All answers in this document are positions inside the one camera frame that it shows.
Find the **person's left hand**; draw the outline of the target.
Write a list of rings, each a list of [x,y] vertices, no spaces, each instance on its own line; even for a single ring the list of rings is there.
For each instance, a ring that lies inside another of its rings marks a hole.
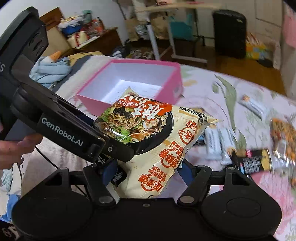
[[[36,133],[24,137],[22,141],[1,141],[0,165],[1,170],[10,169],[14,163],[19,163],[24,154],[34,151],[36,145],[40,144],[43,136]]]

